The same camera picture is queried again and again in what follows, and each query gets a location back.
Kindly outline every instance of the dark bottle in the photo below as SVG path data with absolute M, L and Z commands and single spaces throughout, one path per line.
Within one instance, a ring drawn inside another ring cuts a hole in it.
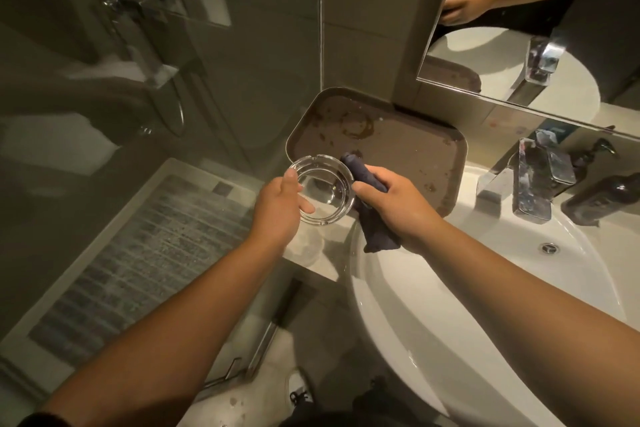
M 576 225 L 594 227 L 598 220 L 640 201 L 640 172 L 610 176 L 567 199 L 560 208 Z
M 611 155 L 618 157 L 618 152 L 614 149 L 611 142 L 606 139 L 598 139 L 595 144 L 589 150 L 579 150 L 569 153 L 571 158 L 571 164 L 573 166 L 573 172 L 575 173 L 575 184 L 579 184 L 587 177 L 587 167 L 591 164 L 598 152 L 607 151 Z M 553 196 L 563 193 L 573 185 L 566 185 L 561 183 L 554 183 Z

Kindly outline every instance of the clear glass ashtray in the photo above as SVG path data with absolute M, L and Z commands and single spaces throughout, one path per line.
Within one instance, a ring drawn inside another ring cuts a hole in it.
M 353 206 L 353 175 L 340 160 L 330 155 L 308 155 L 291 164 L 302 185 L 300 195 L 316 207 L 308 214 L 300 210 L 302 221 L 309 225 L 330 225 L 345 216 Z

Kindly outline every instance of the sink drain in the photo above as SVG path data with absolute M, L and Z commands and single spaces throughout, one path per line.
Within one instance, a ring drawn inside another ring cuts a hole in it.
M 545 255 L 555 255 L 556 253 L 560 253 L 560 247 L 554 243 L 543 243 L 538 247 L 538 250 Z

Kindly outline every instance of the shoe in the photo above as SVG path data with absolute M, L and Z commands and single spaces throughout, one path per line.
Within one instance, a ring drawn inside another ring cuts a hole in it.
M 288 404 L 292 412 L 302 402 L 314 402 L 307 379 L 300 368 L 295 368 L 287 378 L 287 395 L 289 396 Z

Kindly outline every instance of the reflected hand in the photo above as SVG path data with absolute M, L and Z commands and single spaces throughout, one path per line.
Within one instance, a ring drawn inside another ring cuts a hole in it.
M 288 169 L 284 177 L 266 184 L 255 202 L 253 223 L 248 240 L 275 246 L 280 253 L 296 236 L 300 226 L 300 210 L 311 214 L 316 208 L 298 194 L 302 186 L 298 175 Z
M 384 167 L 368 165 L 367 169 L 387 186 L 388 192 L 380 192 L 360 181 L 353 184 L 353 190 L 362 201 L 378 210 L 407 250 L 420 253 L 424 236 L 442 218 L 406 177 Z
M 445 0 L 440 15 L 440 24 L 455 26 L 477 19 L 495 7 L 497 0 Z

